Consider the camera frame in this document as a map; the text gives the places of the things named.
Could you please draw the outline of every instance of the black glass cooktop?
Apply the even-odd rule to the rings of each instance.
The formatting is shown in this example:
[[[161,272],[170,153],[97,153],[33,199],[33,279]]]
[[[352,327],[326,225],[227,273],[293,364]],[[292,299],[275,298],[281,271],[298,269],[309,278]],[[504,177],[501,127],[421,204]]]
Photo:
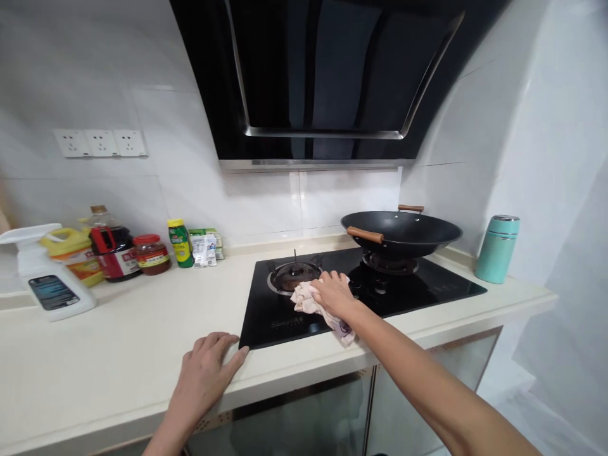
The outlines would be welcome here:
[[[307,265],[314,264],[322,270],[344,272],[351,279],[353,294],[382,318],[487,291],[424,258],[416,260],[413,274],[389,275],[371,269],[362,257],[362,248],[302,255],[294,271],[302,274]],[[320,315],[295,312],[291,293],[278,293],[277,271],[293,261],[291,257],[255,264],[239,347],[263,348],[330,331]]]

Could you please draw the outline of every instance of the wall socket panel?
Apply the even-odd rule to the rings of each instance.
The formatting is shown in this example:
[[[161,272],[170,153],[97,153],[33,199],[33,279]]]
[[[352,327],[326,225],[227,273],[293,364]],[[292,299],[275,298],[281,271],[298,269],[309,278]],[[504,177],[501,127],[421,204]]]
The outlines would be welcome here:
[[[92,156],[117,156],[116,142],[110,130],[85,130]]]
[[[82,130],[54,129],[53,134],[65,157],[91,156],[89,144]]]
[[[141,135],[137,130],[114,130],[114,138],[118,153],[122,156],[145,156],[146,148]]]
[[[138,130],[54,129],[53,134],[65,157],[146,156]]]

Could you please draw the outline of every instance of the glass cabinet door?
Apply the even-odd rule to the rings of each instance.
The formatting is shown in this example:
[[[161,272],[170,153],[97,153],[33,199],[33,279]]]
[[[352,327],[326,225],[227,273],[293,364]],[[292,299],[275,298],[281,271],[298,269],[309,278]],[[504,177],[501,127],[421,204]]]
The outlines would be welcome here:
[[[371,370],[234,410],[227,424],[193,435],[188,449],[192,456],[362,455]]]
[[[429,351],[437,362],[476,391],[499,332],[482,332]],[[378,366],[366,455],[423,456],[442,447],[437,434],[401,394],[386,370]]]
[[[499,333],[499,329],[482,332],[429,352],[477,390]],[[103,454],[138,456],[147,442]],[[423,456],[442,447],[378,365],[204,419],[182,454]]]

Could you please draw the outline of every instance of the teal thermos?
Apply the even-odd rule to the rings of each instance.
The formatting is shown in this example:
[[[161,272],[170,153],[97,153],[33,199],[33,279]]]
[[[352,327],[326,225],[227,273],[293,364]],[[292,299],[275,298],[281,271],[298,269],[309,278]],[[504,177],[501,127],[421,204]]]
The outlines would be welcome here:
[[[504,283],[518,233],[519,217],[512,215],[492,217],[477,260],[475,268],[477,277],[490,283]]]

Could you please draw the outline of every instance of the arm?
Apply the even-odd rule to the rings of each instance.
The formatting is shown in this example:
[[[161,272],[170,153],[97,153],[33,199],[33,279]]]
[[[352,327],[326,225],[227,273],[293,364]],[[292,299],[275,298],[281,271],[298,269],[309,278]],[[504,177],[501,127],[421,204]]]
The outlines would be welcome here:
[[[324,272],[315,299],[347,322],[382,363],[399,390],[444,442],[460,455],[540,453],[483,399],[437,364],[406,335],[354,299],[344,274]]]
[[[222,366],[228,347],[238,336],[212,332],[194,342],[182,359],[182,370],[169,408],[143,456],[178,456],[203,415],[224,394],[245,361],[249,347],[240,349]]]

